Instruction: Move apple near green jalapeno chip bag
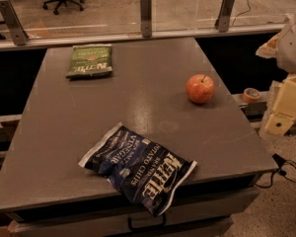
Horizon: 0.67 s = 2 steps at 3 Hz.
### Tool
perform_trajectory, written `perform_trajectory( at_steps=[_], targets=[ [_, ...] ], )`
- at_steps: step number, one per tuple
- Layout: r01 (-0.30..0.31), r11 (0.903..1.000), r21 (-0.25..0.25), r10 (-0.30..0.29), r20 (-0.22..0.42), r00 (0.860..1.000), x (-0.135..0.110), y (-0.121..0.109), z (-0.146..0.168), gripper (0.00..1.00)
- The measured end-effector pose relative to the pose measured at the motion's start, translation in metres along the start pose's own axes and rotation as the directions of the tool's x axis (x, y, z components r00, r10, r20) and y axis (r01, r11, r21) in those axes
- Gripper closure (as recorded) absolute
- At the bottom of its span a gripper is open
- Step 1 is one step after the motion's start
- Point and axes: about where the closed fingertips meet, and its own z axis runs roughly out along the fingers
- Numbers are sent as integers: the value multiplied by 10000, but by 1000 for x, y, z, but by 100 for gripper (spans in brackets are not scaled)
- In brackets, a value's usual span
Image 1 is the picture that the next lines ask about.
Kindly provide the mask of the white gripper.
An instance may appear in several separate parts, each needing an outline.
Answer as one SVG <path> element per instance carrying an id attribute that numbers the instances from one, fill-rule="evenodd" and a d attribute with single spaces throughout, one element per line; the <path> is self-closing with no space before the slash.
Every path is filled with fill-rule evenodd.
<path id="1" fill-rule="evenodd" d="M 284 135 L 296 120 L 296 13 L 279 34 L 261 45 L 256 55 L 275 58 L 277 66 L 289 74 L 281 83 L 265 130 L 271 134 Z"/>

